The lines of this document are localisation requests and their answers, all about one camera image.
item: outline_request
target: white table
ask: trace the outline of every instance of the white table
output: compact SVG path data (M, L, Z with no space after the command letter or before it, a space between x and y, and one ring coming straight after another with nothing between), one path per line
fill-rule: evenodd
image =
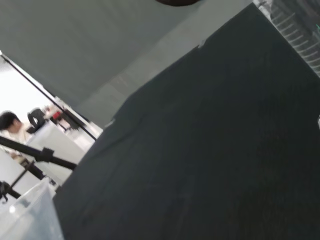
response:
M85 152L51 121L39 129L26 145L38 150L52 149L55 157L75 164L78 164L85 155ZM71 170L53 163L37 162L35 165L59 185L62 185L72 173Z

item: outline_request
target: black hair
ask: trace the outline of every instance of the black hair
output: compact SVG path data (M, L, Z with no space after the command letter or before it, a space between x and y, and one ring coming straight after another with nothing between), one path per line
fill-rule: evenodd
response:
M6 111L2 113L0 116L0 131L7 130L12 124L14 124L15 120L21 122L13 112Z

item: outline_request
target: black backdrop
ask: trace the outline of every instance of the black backdrop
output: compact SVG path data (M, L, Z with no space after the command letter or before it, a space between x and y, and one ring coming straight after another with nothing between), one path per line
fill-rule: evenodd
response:
M66 240L318 239L319 114L252 4L119 110L55 197Z

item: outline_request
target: plastic bin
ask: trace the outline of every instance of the plastic bin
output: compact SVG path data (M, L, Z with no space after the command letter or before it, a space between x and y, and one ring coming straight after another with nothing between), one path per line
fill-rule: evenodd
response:
M47 178L0 214L0 240L63 239Z

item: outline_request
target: white wall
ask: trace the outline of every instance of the white wall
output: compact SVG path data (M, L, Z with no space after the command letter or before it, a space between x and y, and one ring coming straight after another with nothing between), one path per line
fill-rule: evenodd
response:
M22 122L27 113L51 102L13 68L0 71L0 113L12 111Z

